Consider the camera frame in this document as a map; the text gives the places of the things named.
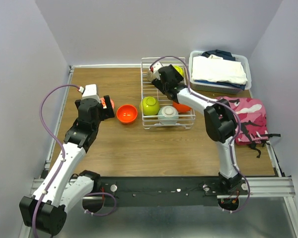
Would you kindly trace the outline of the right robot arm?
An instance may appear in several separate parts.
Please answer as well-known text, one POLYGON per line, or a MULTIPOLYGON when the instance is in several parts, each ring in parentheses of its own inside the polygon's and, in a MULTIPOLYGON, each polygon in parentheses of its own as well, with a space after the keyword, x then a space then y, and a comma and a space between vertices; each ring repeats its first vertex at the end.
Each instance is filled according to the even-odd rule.
POLYGON ((242 176, 236 161, 234 136, 238 123, 237 115, 227 100, 214 100, 203 96, 182 83, 184 77, 173 65, 162 66, 159 62, 149 67, 149 81, 168 99, 186 105, 204 116, 206 132, 217 145, 220 172, 219 190, 232 193, 242 176))

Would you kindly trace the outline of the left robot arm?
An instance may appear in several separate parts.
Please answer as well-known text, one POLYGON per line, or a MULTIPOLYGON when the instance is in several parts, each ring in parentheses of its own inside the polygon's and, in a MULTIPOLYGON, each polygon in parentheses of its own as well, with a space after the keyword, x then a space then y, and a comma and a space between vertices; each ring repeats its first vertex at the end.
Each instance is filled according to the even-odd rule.
POLYGON ((104 102, 94 98, 76 100, 78 117, 66 132, 56 162, 33 195, 21 199, 23 222, 32 228, 34 237, 38 237, 38 231, 56 236, 69 211, 85 195, 94 196, 100 191, 100 175, 94 172, 83 171, 72 185, 68 183, 95 141, 100 123, 115 116, 108 95, 104 102))

